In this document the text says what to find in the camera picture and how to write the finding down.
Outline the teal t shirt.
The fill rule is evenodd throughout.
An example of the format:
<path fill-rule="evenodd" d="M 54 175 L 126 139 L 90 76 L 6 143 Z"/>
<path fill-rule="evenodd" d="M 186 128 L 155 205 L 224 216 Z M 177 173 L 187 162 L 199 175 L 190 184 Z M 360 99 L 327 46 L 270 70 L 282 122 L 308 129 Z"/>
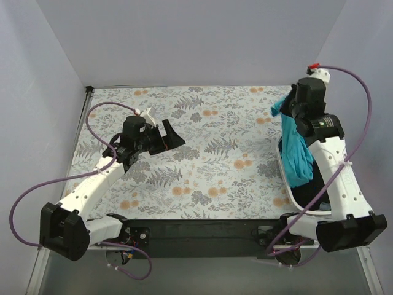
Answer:
<path fill-rule="evenodd" d="M 271 115 L 281 115 L 281 158 L 287 182 L 291 188 L 302 186 L 313 179 L 314 158 L 306 142 L 297 131 L 295 120 L 281 111 L 287 95 L 271 107 Z"/>

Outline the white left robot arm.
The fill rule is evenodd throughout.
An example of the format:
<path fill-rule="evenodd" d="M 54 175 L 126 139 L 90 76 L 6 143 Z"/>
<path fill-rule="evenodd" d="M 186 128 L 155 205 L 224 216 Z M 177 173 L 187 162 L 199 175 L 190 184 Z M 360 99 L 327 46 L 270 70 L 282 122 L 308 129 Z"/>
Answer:
<path fill-rule="evenodd" d="M 131 232 L 126 218 L 109 214 L 89 219 L 96 203 L 120 179 L 143 152 L 150 155 L 170 151 L 185 144 L 168 120 L 163 121 L 166 135 L 161 136 L 150 116 L 129 116 L 122 131 L 114 135 L 99 159 L 93 175 L 86 177 L 57 204 L 47 203 L 41 210 L 40 244 L 71 261 L 79 260 L 87 249 L 106 240 L 123 246 Z"/>

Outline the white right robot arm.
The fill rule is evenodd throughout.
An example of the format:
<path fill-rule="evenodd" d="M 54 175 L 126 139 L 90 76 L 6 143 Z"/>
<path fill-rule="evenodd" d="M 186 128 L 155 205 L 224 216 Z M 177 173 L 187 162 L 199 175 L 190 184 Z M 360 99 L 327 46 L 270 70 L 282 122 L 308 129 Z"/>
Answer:
<path fill-rule="evenodd" d="M 337 116 L 325 113 L 326 85 L 322 79 L 304 77 L 292 86 L 284 103 L 285 114 L 294 118 L 299 134 L 312 153 L 330 201 L 330 214 L 323 218 L 306 210 L 288 216 L 278 228 L 285 244 L 299 237 L 317 241 L 326 252 L 371 244 L 387 227 L 384 215 L 375 214 L 366 201 L 346 160 L 344 131 Z"/>

